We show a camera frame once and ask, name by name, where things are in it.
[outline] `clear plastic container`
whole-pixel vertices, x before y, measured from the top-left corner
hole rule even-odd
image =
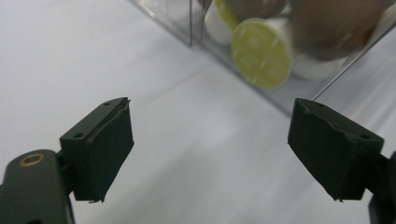
[[[290,113],[315,99],[396,23],[394,0],[131,0]]]

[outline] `transparent plastic box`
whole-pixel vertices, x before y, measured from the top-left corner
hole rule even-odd
[[[319,97],[396,23],[394,0],[131,1],[288,114],[295,98]]]

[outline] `white table surface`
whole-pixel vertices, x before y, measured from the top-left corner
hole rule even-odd
[[[391,40],[345,76],[367,81],[340,79],[319,98],[390,140],[387,155],[396,146]],[[372,88],[368,64],[389,77],[387,91]],[[369,223],[370,192],[333,201],[287,145],[289,118],[127,0],[1,1],[0,81],[1,178],[22,153],[59,150],[97,105],[131,98],[133,151],[104,203],[73,201],[79,224]]]

